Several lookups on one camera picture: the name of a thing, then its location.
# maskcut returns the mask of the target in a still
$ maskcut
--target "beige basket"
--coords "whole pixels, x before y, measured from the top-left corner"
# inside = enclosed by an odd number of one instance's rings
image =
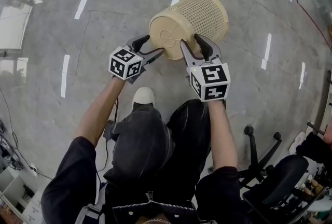
[[[219,0],[181,0],[152,18],[149,34],[156,48],[165,48],[165,57],[178,60],[183,57],[181,39],[197,52],[195,33],[217,42],[227,30],[227,12]]]

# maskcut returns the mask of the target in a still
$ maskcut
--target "sleeve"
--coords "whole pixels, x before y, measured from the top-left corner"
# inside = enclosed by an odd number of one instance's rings
[[[73,140],[55,178],[41,198],[47,224],[75,223],[83,206],[94,203],[96,166],[94,146],[84,137]]]
[[[240,198],[240,175],[235,167],[221,167],[202,178],[196,188],[198,215],[204,220],[247,224]]]

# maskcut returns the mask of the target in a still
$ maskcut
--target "black cable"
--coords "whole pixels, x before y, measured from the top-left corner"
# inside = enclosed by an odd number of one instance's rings
[[[48,178],[48,179],[50,179],[50,180],[53,180],[52,178],[50,178],[50,177],[48,177],[48,176],[46,176],[46,175],[44,175],[44,174],[38,172],[38,171],[37,171],[35,168],[33,168],[33,167],[30,167],[30,169],[32,169],[35,173],[37,173],[37,174],[39,174],[39,175],[41,175],[41,176],[43,176],[43,177],[45,177],[45,178]]]
[[[118,117],[119,98],[116,99],[115,106],[116,106],[116,108],[115,108],[115,114],[114,114],[114,122],[116,122],[116,119],[117,119],[117,117]],[[97,174],[98,174],[98,172],[103,171],[103,170],[106,168],[106,165],[107,165],[107,160],[108,160],[107,142],[108,142],[108,140],[106,140],[106,142],[105,142],[105,148],[106,148],[106,160],[105,160],[105,165],[104,165],[104,167],[103,167],[101,170],[98,170],[98,171],[97,171]]]
[[[97,177],[98,177],[98,179],[99,179],[99,189],[100,189],[100,185],[102,185],[102,181],[100,180],[100,177],[99,177],[98,171],[97,171]]]
[[[4,96],[3,92],[2,92],[2,89],[0,89],[0,93],[2,95],[2,98],[4,99],[4,102],[5,102],[6,106],[7,106],[8,117],[9,117],[10,128],[11,128],[11,135],[12,135],[12,138],[14,139],[15,146],[12,146],[11,143],[3,135],[1,135],[1,140],[4,139],[6,141],[7,145],[11,148],[11,150],[12,150],[13,153],[15,153],[14,149],[16,149],[18,151],[18,153],[20,154],[20,156],[22,157],[22,159],[25,161],[25,163],[27,164],[27,166],[30,168],[30,170],[33,170],[35,173],[37,173],[37,174],[39,174],[39,175],[41,175],[41,176],[43,176],[45,178],[53,180],[52,178],[50,178],[50,177],[48,177],[48,176],[46,176],[46,175],[44,175],[42,173],[39,173],[35,168],[31,167],[29,165],[29,163],[26,161],[25,157],[22,155],[21,151],[19,150],[19,139],[17,138],[17,136],[16,136],[16,134],[15,134],[15,132],[13,130],[12,122],[11,122],[11,116],[10,116],[10,110],[9,110],[9,107],[8,107],[8,103],[7,103],[6,99],[5,99],[5,96]],[[11,167],[14,170],[19,171],[19,169],[15,168],[15,166],[13,165],[12,162],[9,162],[8,166]]]

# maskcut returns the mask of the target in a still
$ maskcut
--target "office chair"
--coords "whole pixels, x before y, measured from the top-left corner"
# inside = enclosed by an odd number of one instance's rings
[[[268,166],[266,169],[264,167],[272,158],[273,154],[276,152],[278,147],[281,144],[281,134],[276,132],[273,137],[276,140],[274,146],[269,150],[269,152],[258,162],[257,158],[257,150],[256,150],[256,141],[254,136],[254,128],[250,126],[246,126],[244,128],[244,134],[249,136],[250,138],[250,155],[251,155],[251,164],[247,170],[240,171],[239,174],[241,178],[244,178],[240,184],[243,187],[247,187],[246,185],[251,182],[254,178],[256,178],[259,182],[264,180],[264,177],[267,176],[266,170],[273,169],[273,166]]]
[[[301,191],[294,187],[301,180],[308,165],[304,157],[287,156],[268,171],[267,177],[260,184],[243,194],[244,206],[253,224],[294,223],[304,214],[305,210],[300,207],[303,196],[298,196],[297,192]],[[287,203],[291,194],[298,198]]]
[[[258,162],[254,129],[245,127],[244,134],[250,137],[251,165],[248,170],[240,171],[240,184],[249,189],[243,194],[244,207],[253,224],[286,224],[293,223],[299,214],[302,199],[287,203],[287,199],[294,194],[300,197],[301,191],[295,189],[308,168],[308,161],[301,156],[291,155],[282,159],[275,167],[270,165],[264,169],[268,161],[281,143],[280,133],[275,133],[276,143],[269,152]],[[256,178],[259,183],[249,187],[247,184]]]

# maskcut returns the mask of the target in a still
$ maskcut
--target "white shoe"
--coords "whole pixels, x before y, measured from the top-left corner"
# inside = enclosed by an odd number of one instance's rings
[[[305,132],[300,132],[296,138],[294,139],[294,142],[289,147],[289,153],[291,155],[296,154],[296,148],[303,143],[304,140],[306,140],[306,134]]]
[[[155,95],[151,88],[141,87],[137,89],[134,98],[133,98],[133,107],[134,104],[155,104]]]

